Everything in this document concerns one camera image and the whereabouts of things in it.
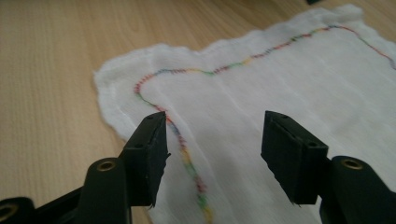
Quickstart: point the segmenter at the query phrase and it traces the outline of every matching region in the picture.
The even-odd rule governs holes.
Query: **wood grain surface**
[[[40,206],[80,187],[94,161],[118,156],[124,143],[102,120],[92,81],[103,62],[158,43],[202,49],[348,3],[396,41],[394,0],[0,0],[0,200]],[[150,223],[146,208],[134,221]]]

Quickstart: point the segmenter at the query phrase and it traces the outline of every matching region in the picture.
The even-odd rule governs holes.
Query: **multicolored thread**
[[[154,77],[157,77],[159,75],[165,75],[165,74],[171,74],[171,75],[175,75],[175,74],[187,74],[187,73],[202,73],[204,75],[207,76],[214,76],[214,75],[218,75],[222,72],[226,72],[230,69],[233,69],[235,67],[239,67],[239,66],[244,66],[247,65],[251,62],[253,62],[254,60],[263,58],[268,56],[269,54],[271,54],[273,51],[275,50],[279,50],[279,49],[283,49],[287,46],[290,46],[292,43],[297,42],[300,39],[303,38],[308,38],[308,37],[312,37],[314,34],[316,33],[320,33],[320,32],[326,32],[326,31],[330,31],[331,29],[342,29],[342,30],[346,30],[349,31],[351,33],[353,33],[361,42],[363,42],[366,46],[370,47],[371,49],[373,49],[376,53],[378,53],[380,56],[385,57],[389,60],[389,65],[392,69],[396,70],[396,64],[394,62],[394,60],[392,58],[390,58],[388,55],[386,55],[385,53],[381,52],[379,49],[376,49],[374,46],[372,46],[371,44],[369,44],[366,40],[364,40],[361,35],[359,35],[356,31],[347,28],[345,26],[340,26],[340,25],[329,25],[327,27],[322,27],[322,28],[318,28],[315,29],[307,34],[303,34],[303,35],[297,35],[292,37],[288,42],[280,44],[278,46],[272,47],[270,49],[265,50],[262,53],[259,54],[255,54],[255,55],[251,55],[249,57],[247,57],[245,60],[238,62],[238,63],[231,63],[222,67],[219,67],[213,71],[205,71],[199,68],[181,68],[181,69],[161,69],[153,74],[148,74],[145,75],[144,77],[142,77],[138,83],[135,84],[134,86],[134,93],[135,95],[140,98],[142,101],[146,102],[148,105],[154,107],[156,110],[158,111],[166,111],[165,108],[161,107],[160,105],[155,105],[154,103],[150,102],[149,100],[145,99],[141,93],[141,88],[144,84],[146,84],[149,80],[151,80]],[[189,153],[189,149],[187,147],[186,144],[186,140],[184,139],[184,137],[182,136],[179,128],[176,126],[176,124],[171,120],[171,118],[166,115],[166,122],[167,125],[170,127],[170,129],[172,130],[172,132],[176,135],[177,140],[179,142],[180,145],[180,152],[182,155],[182,159],[183,159],[183,164],[186,167],[187,172],[190,174],[190,176],[192,177],[192,179],[195,181],[195,185],[198,191],[198,195],[197,195],[197,201],[198,204],[205,216],[205,221],[207,224],[211,224],[213,222],[213,211],[212,209],[209,207],[208,202],[207,202],[207,197],[206,197],[206,185],[203,181],[203,179],[199,176],[198,172],[196,171],[192,160],[191,160],[191,156]]]

